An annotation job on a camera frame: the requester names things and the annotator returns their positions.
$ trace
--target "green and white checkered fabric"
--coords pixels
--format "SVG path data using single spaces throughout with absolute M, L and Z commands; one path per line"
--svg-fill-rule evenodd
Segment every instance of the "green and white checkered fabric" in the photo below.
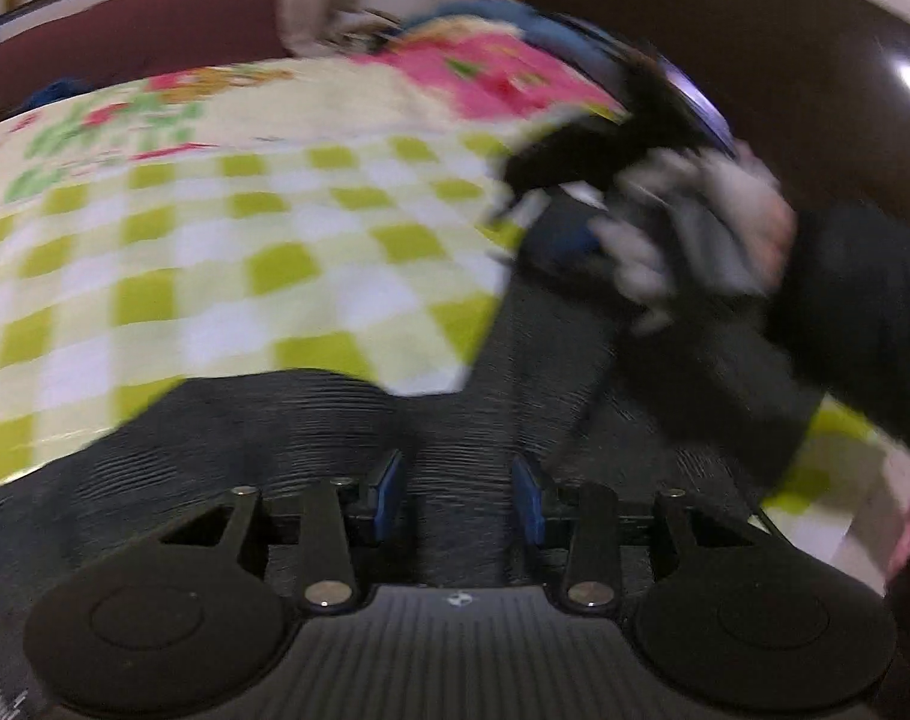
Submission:
M 0 480 L 189 376 L 456 389 L 505 276 L 487 158 L 521 127 L 150 162 L 0 209 Z

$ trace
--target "round black pad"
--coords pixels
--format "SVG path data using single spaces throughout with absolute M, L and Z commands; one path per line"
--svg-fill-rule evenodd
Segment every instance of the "round black pad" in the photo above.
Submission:
M 245 688 L 285 638 L 281 600 L 206 547 L 151 544 L 79 571 L 29 615 L 25 654 L 94 716 L 194 712 Z
M 896 638 L 868 587 L 802 553 L 754 547 L 700 550 L 649 590 L 634 630 L 674 683 L 756 712 L 855 698 L 884 675 Z

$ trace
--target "pink floral fabric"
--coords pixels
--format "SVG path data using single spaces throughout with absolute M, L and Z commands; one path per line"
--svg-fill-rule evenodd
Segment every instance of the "pink floral fabric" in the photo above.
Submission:
M 356 61 L 396 67 L 421 87 L 443 93 L 466 119 L 528 116 L 555 103 L 615 104 L 561 60 L 505 34 L 418 41 Z

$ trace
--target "metal screw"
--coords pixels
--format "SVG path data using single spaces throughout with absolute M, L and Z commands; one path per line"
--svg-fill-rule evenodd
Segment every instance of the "metal screw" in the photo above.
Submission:
M 568 600 L 580 607 L 604 607 L 615 600 L 615 591 L 604 581 L 579 581 L 569 587 Z
M 351 598 L 351 587 L 343 581 L 323 579 L 305 587 L 305 600 L 317 607 L 333 607 Z

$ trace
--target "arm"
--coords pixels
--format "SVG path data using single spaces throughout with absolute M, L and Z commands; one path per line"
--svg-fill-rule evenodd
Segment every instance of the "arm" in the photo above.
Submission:
M 768 336 L 910 447 L 910 227 L 861 206 L 800 215 Z

